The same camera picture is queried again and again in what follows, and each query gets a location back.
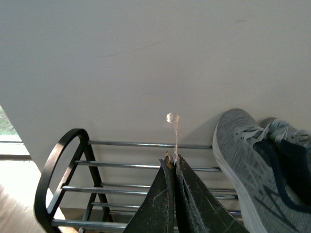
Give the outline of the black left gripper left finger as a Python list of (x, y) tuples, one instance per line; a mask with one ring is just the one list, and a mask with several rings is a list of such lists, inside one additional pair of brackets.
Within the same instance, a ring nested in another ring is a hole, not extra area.
[(174, 159), (165, 153), (160, 169), (125, 233), (172, 233), (174, 229)]

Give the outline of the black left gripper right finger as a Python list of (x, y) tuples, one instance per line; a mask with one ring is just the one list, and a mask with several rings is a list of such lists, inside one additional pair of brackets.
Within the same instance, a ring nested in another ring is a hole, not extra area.
[(175, 162), (175, 212), (181, 233), (247, 233), (179, 154)]

